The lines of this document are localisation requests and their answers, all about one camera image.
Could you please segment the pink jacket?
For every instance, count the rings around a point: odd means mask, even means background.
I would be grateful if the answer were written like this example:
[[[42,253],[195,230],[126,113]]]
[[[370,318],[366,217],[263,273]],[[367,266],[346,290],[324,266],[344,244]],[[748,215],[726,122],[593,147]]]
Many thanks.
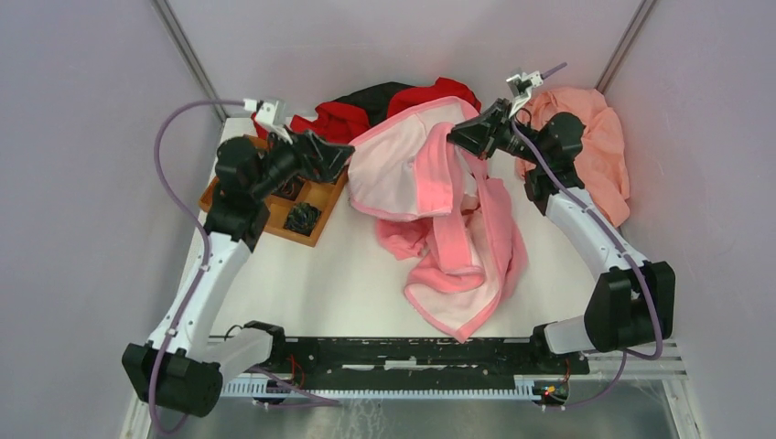
[[[404,297],[458,342],[512,296],[529,264],[503,181],[447,139],[476,113],[453,96],[405,109],[352,141],[348,168],[350,203],[375,219],[379,244],[415,261]]]

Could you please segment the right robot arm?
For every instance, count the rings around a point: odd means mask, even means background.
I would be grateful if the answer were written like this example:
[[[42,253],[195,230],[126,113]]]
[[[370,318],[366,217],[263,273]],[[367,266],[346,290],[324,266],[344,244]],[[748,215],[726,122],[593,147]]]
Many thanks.
[[[673,332],[674,269],[638,252],[595,205],[575,165],[585,131],[580,119],[559,112],[534,129],[517,121],[518,112],[516,104],[499,99],[456,124],[447,139],[479,159],[501,150],[533,163],[524,180],[526,196],[597,278],[583,315],[535,328],[528,349],[531,366],[551,373],[566,354],[592,351],[658,359]]]

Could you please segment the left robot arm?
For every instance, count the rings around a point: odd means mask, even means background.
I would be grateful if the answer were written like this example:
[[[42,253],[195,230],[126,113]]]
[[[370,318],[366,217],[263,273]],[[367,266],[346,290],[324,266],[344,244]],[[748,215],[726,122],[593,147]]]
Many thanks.
[[[271,133],[267,143],[261,150],[238,136],[218,147],[210,210],[195,223],[203,242],[197,261],[148,340],[124,351],[128,379],[151,411],[204,417],[238,375],[258,365],[275,372],[286,364],[285,331],[279,326],[252,321],[218,345],[210,344],[210,331],[269,220],[266,199],[293,177],[336,181],[355,149],[310,131]]]

